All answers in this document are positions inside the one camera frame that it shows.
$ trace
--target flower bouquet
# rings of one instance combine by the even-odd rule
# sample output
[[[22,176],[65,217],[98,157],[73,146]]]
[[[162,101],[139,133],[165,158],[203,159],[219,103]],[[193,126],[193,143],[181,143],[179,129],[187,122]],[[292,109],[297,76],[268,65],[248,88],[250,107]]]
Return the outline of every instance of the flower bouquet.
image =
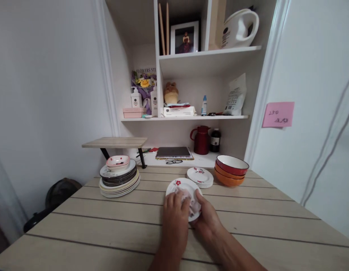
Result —
[[[143,98],[143,107],[147,110],[147,115],[152,115],[151,109],[151,92],[157,82],[157,74],[150,72],[132,71],[132,87],[137,87],[138,92]]]

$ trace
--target eyeglasses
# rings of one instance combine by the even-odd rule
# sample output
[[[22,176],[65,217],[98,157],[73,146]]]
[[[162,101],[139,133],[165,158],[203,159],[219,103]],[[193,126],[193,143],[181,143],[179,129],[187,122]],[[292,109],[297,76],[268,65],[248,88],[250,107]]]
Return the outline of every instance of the eyeglasses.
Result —
[[[166,164],[179,164],[183,162],[182,160],[176,160],[176,159],[166,160],[166,161],[167,161]]]

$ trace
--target pink sticky note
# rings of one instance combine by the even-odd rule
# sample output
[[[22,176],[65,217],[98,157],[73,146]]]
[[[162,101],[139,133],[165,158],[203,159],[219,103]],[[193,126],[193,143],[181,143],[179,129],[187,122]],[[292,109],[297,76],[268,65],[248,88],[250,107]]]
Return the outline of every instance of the pink sticky note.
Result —
[[[262,127],[291,127],[295,102],[268,103]]]

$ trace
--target wooden stick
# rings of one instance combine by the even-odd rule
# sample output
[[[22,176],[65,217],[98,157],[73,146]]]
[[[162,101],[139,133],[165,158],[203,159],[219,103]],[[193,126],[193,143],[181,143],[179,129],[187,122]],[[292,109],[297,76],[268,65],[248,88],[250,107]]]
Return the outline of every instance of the wooden stick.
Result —
[[[164,45],[163,20],[162,20],[161,4],[158,4],[158,12],[159,12],[159,27],[161,29],[162,51],[163,51],[163,55],[166,55],[166,47]]]
[[[167,20],[166,20],[166,36],[167,36],[167,54],[170,54],[170,13],[168,11],[167,2]]]

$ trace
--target bottle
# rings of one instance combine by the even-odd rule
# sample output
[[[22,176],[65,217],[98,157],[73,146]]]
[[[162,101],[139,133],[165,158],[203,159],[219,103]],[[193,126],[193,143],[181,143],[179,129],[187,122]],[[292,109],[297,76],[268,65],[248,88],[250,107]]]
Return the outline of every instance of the bottle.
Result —
[[[132,88],[134,88],[133,93],[130,95],[132,99],[132,107],[133,108],[142,107],[142,95],[138,92],[137,87],[132,87]]]
[[[152,105],[152,116],[158,116],[158,100],[157,100],[157,82],[153,87],[153,91],[151,92],[151,105]]]
[[[221,133],[218,128],[215,128],[211,133],[211,144],[210,144],[211,152],[220,152],[220,138],[221,138]]]
[[[201,116],[207,115],[207,98],[204,96],[204,101],[202,102]]]

